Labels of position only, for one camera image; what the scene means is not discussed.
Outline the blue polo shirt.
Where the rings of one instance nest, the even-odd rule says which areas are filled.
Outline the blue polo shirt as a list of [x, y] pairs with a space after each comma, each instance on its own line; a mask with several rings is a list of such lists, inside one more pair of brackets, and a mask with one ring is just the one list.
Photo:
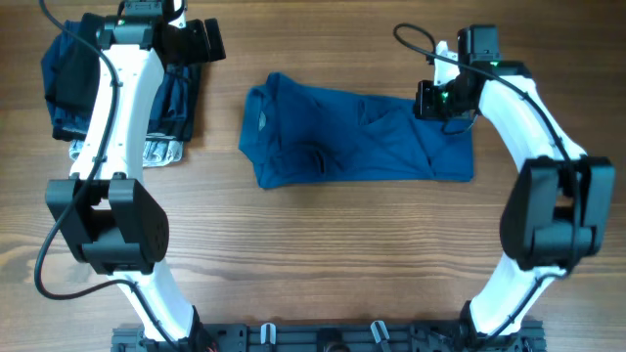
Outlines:
[[262, 189], [474, 176], [462, 121], [419, 120], [413, 101], [307, 86], [273, 72], [246, 96], [239, 148]]

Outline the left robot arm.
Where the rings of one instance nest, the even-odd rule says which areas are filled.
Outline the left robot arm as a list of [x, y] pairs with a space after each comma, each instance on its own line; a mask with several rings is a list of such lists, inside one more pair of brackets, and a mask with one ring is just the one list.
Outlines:
[[183, 1], [123, 1], [112, 16], [65, 23], [42, 61], [60, 139], [81, 143], [49, 182], [52, 235], [117, 286], [142, 321], [142, 351], [213, 351], [216, 340], [166, 263], [169, 224], [146, 190], [148, 141], [186, 136], [205, 63], [225, 56], [218, 22], [188, 20]]

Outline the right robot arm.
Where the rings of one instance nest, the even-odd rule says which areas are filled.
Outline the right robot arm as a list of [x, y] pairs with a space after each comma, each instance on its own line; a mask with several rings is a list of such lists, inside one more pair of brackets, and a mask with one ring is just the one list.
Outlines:
[[500, 220], [503, 255], [464, 309], [461, 338], [479, 351], [510, 344], [545, 289], [598, 253], [615, 169], [563, 132], [527, 67], [502, 58], [495, 25], [473, 24], [457, 38], [455, 53], [445, 43], [426, 52], [435, 73], [420, 83], [414, 114], [443, 124], [484, 116], [518, 172]]

